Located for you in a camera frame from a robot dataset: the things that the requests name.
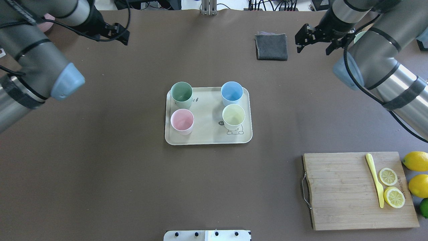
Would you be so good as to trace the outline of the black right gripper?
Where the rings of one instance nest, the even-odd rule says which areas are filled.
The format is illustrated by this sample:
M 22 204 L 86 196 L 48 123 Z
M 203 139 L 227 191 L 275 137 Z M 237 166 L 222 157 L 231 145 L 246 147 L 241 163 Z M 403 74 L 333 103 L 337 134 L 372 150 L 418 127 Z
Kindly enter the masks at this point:
M 316 40 L 321 42 L 331 42 L 333 39 L 339 39 L 349 32 L 355 23 L 347 23 L 340 20 L 332 9 L 328 9 L 319 25 L 316 26 Z M 311 45 L 311 39 L 297 40 L 297 51 L 301 53 L 305 46 Z M 344 42 L 331 42 L 326 48 L 326 55 L 329 56 L 334 50 L 344 48 Z

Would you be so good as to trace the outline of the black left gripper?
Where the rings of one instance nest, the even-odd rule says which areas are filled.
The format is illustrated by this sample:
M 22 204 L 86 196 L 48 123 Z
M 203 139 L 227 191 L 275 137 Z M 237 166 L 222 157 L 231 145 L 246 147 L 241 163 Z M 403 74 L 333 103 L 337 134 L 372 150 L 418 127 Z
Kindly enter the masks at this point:
M 124 27 L 121 24 L 114 23 L 109 25 L 106 23 L 95 7 L 90 8 L 88 18 L 82 23 L 82 33 L 95 39 L 100 39 L 101 37 L 112 38 L 112 40 L 117 40 L 125 46 L 128 45 L 130 36 L 130 32 L 124 31 Z

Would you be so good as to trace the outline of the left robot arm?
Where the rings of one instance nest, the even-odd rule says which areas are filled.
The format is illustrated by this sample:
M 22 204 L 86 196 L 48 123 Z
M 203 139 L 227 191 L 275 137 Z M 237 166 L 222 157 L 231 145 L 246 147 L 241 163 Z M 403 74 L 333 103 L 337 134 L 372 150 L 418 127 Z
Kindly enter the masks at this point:
M 85 78 L 38 27 L 56 23 L 80 36 L 98 42 L 118 40 L 127 45 L 129 31 L 119 23 L 108 24 L 93 0 L 2 0 L 1 48 L 21 70 L 1 67 L 1 131 L 52 97 L 63 100 L 84 83 Z

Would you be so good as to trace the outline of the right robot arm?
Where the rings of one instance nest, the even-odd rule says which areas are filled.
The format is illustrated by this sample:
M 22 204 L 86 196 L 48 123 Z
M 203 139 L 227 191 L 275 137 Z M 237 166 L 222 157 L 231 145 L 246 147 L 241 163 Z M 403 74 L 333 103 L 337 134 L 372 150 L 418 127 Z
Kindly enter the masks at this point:
M 427 141 L 427 81 L 395 56 L 414 39 L 427 41 L 426 0 L 333 0 L 316 27 L 295 35 L 298 53 L 310 44 L 343 48 L 334 74 L 382 105 L 405 130 Z

